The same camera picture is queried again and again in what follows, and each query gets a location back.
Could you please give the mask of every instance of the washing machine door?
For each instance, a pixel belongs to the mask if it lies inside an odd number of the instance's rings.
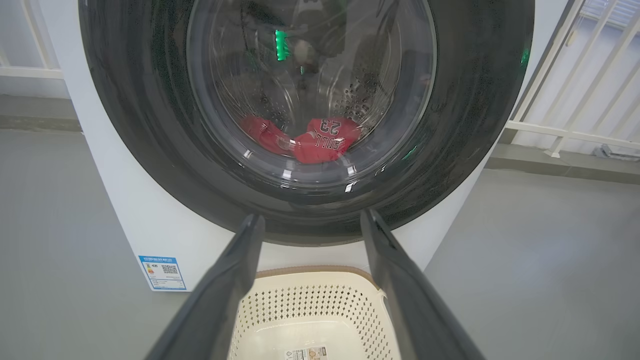
[[[93,81],[144,169],[199,215],[327,245],[399,227],[496,141],[533,0],[82,0]]]

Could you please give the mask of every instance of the basket label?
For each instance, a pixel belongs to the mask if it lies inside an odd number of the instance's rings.
[[[284,360],[328,360],[326,347],[310,347],[284,352]]]

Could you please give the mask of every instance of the white wall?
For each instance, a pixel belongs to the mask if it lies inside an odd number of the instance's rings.
[[[564,83],[569,71],[575,64],[575,61],[588,41],[588,38],[595,27],[596,22],[591,19],[582,19],[577,27],[575,40],[571,46],[563,46],[556,63],[544,82],[535,103],[531,107],[529,114],[525,118],[525,122],[532,124],[540,124],[543,120],[551,103],[557,97],[560,87]],[[578,74],[570,83],[565,96],[561,99],[559,106],[553,114],[550,114],[549,126],[562,128],[573,113],[578,102],[581,100],[585,91],[593,81],[594,77],[602,67],[605,59],[609,56],[611,50],[620,38],[622,31],[606,26],[600,36],[597,38],[590,52],[590,55],[583,61],[582,67],[578,70]],[[636,62],[640,59],[640,38],[635,37],[628,49],[624,52],[618,63],[613,64],[610,71],[605,75],[597,91],[592,97],[592,101],[588,103],[583,116],[578,119],[576,131],[590,133],[593,124],[598,120],[604,112],[609,101],[613,98],[616,91],[620,88],[622,82],[628,76]],[[617,105],[612,109],[611,116],[605,119],[600,131],[597,133],[602,136],[609,136],[614,126],[618,123],[621,116],[631,105],[636,95],[640,92],[640,76],[636,77],[628,87],[628,90],[621,96]],[[631,140],[632,130],[640,122],[640,113],[637,111],[632,115],[632,120],[623,130],[623,136],[627,140]],[[554,136],[539,135],[529,133],[527,131],[519,131],[515,136],[513,143],[525,146],[534,146],[548,149],[553,141]],[[584,142],[581,140],[568,140],[565,151],[581,152],[591,154],[595,147],[600,146],[598,143]],[[628,149],[618,149],[618,151],[631,152]]]
[[[60,66],[49,40],[40,3],[38,0],[27,0],[26,4],[33,10],[35,24],[42,30],[50,66],[57,69]],[[45,67],[25,18],[22,0],[0,1],[0,51],[11,66]],[[10,76],[0,76],[0,95],[70,98],[64,80]]]

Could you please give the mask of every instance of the green light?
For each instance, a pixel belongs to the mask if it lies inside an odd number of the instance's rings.
[[[407,155],[404,155],[404,157],[402,158],[402,160],[405,160],[406,158],[408,158],[409,156],[411,156],[411,154],[413,154],[413,152],[415,151],[415,149],[418,147],[418,145],[414,146],[413,149],[411,149],[411,151],[409,151],[407,153]]]
[[[291,55],[286,39],[287,33],[276,30],[276,55],[278,56],[278,61],[284,61]]]
[[[529,55],[531,55],[531,51],[529,49],[524,49],[522,52],[522,57],[520,58],[521,65],[527,65],[529,62]]]

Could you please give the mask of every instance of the door glass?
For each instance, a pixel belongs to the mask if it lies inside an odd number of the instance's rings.
[[[282,187],[354,183],[420,121],[434,33],[419,0],[199,0],[189,75],[242,166]]]

